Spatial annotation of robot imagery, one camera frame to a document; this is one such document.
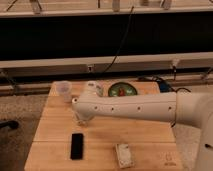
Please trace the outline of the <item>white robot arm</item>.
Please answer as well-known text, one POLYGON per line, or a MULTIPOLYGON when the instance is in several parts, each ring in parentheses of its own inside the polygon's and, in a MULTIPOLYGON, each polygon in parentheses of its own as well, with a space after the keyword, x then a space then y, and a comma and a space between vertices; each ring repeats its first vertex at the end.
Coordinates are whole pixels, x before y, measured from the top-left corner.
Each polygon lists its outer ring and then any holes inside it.
POLYGON ((103 87, 88 81, 72 99, 80 123, 95 116, 185 124, 201 130, 194 171, 213 171, 213 93, 167 92, 121 97, 103 96, 103 87))

